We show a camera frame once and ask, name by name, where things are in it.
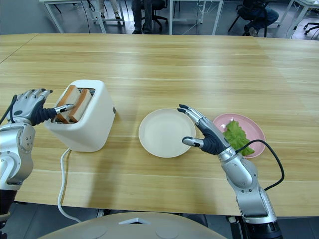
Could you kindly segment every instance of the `pink plate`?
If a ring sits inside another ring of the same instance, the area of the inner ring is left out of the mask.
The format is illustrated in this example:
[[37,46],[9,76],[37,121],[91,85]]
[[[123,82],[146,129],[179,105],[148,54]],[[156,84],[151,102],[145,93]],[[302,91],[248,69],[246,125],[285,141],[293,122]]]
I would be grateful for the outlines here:
[[[239,122],[239,126],[241,126],[242,129],[245,131],[247,139],[249,139],[250,141],[254,139],[262,139],[263,141],[266,141],[266,137],[261,128],[254,121],[246,116],[238,114],[223,114],[216,117],[213,123],[220,131],[225,132],[227,131],[226,125],[228,125],[233,120]],[[255,150],[255,152],[245,156],[245,158],[257,157],[264,151],[266,146],[263,143],[256,142],[251,144],[249,147]]]

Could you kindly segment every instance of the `person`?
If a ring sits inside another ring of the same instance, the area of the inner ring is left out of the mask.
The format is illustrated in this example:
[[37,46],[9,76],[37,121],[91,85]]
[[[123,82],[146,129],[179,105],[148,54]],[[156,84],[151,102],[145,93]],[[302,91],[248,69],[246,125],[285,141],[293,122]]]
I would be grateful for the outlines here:
[[[255,17],[258,17],[254,22],[250,22],[249,24],[245,25],[244,30],[251,36],[257,36],[259,30],[265,27],[265,12],[262,9],[256,7],[257,4],[255,0],[244,0],[243,6],[249,9],[249,12],[247,12],[247,17],[251,19],[255,19]],[[267,6],[265,10],[267,12],[266,26],[269,26],[277,21],[279,14],[269,6]]]
[[144,34],[152,33],[152,0],[132,0],[132,11],[134,17],[134,31],[132,34],[142,33],[142,11],[141,5],[144,5],[145,23],[143,24]]
[[[112,5],[112,8],[113,8],[115,19],[121,19],[120,15],[119,15],[119,10],[118,10],[116,0],[110,0],[110,2]],[[101,18],[105,18],[105,16],[104,16],[104,0],[99,0],[99,7],[100,7],[100,12],[101,12]]]

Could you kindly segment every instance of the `person's leg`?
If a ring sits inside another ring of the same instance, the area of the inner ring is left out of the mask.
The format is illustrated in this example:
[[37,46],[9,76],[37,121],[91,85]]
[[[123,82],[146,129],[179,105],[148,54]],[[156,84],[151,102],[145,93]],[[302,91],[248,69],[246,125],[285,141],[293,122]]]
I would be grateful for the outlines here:
[[144,23],[144,33],[152,33],[152,0],[144,0],[145,9],[145,23]]
[[100,12],[104,13],[104,0],[99,0],[99,8]]
[[111,6],[113,8],[113,12],[115,14],[116,19],[120,19],[119,10],[118,10],[118,3],[116,0],[110,0]]
[[134,17],[135,28],[133,34],[142,33],[141,0],[132,0],[132,12]]
[[99,0],[99,9],[100,9],[100,13],[101,13],[101,17],[104,17],[104,0]]
[[[278,19],[278,13],[271,9],[270,7],[266,7],[266,12],[267,12],[267,23],[266,25],[269,26],[271,24],[273,24],[277,19]],[[264,28],[265,27],[265,20],[264,20],[264,17],[265,17],[265,12],[262,10],[258,9],[258,10],[255,10],[253,12],[251,12],[249,15],[252,16],[252,17],[256,17],[258,16],[258,18],[256,19],[256,21],[254,21],[253,23],[249,23],[247,24],[247,27],[250,28],[250,27],[253,27],[255,28],[255,30],[258,32],[261,28]]]

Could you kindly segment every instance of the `empty plate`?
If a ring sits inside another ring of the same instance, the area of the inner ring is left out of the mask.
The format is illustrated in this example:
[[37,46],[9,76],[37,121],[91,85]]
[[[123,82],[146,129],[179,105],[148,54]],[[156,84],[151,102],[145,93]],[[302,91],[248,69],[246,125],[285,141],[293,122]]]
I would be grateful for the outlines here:
[[153,111],[142,120],[139,128],[142,146],[162,158],[177,157],[188,151],[190,146],[181,141],[186,136],[196,136],[194,123],[175,109]]
[[[252,141],[254,139],[261,139],[263,141],[266,141],[266,137],[261,128],[253,120],[246,116],[238,114],[223,114],[216,117],[213,123],[222,133],[224,133],[225,131],[227,131],[226,125],[228,125],[232,121],[237,121],[239,123],[239,126],[242,127],[242,129],[245,131],[247,139],[249,141]],[[255,150],[255,152],[245,156],[245,158],[257,157],[264,151],[266,146],[261,142],[256,142],[249,145],[249,147]]]

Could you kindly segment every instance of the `table leg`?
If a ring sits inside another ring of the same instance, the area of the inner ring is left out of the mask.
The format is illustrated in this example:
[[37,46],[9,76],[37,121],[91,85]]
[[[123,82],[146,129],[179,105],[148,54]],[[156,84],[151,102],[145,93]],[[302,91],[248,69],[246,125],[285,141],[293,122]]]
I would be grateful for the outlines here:
[[287,6],[287,9],[286,9],[286,11],[285,11],[285,13],[284,13],[284,15],[282,16],[282,18],[280,19],[280,22],[278,23],[278,26],[280,26],[280,25],[283,23],[283,20],[285,19],[286,15],[287,15],[289,9],[291,8],[291,6],[293,5],[294,1],[295,1],[295,0],[291,0],[291,1],[289,2],[288,6]]
[[221,8],[223,7],[223,2],[224,2],[224,0],[220,0],[218,2],[218,10],[217,10],[216,19],[214,22],[214,28],[213,28],[212,35],[215,35],[215,33],[216,33],[217,25],[218,25],[220,14],[221,14]]
[[124,25],[124,24],[125,24],[125,21],[124,21],[124,16],[123,16],[123,10],[122,10],[121,0],[118,0],[118,3],[119,3],[119,6],[120,6],[120,12],[121,12],[121,17],[122,17],[122,22],[123,22],[123,25]]
[[200,23],[203,23],[203,21],[204,21],[205,7],[206,7],[206,0],[204,0],[203,12],[201,13],[201,20],[200,20]]
[[294,31],[296,30],[299,22],[301,22],[301,20],[304,18],[304,16],[306,15],[306,12],[308,11],[308,7],[303,6],[303,10],[300,12],[299,16],[297,17],[297,19],[295,21],[292,22],[292,24],[290,25],[288,32],[287,32],[287,38],[291,38]]
[[101,31],[102,31],[102,33],[106,33],[106,30],[105,30],[105,27],[104,27],[104,24],[103,24],[103,21],[102,21],[102,18],[101,18],[101,12],[99,10],[100,8],[99,8],[99,5],[97,3],[97,0],[92,1],[92,4],[94,5],[95,12],[96,12],[96,17],[98,19]]
[[173,0],[169,0],[169,34],[173,33]]
[[49,14],[50,14],[50,16],[51,16],[51,18],[52,18],[52,20],[53,20],[55,26],[58,28],[59,32],[60,32],[60,33],[64,33],[63,29],[62,29],[61,26],[59,25],[57,19],[55,18],[55,15],[54,15],[53,12],[52,12],[51,6],[50,6],[49,4],[47,4],[47,3],[44,3],[44,5],[45,5],[46,9],[48,10],[48,12],[49,12]]

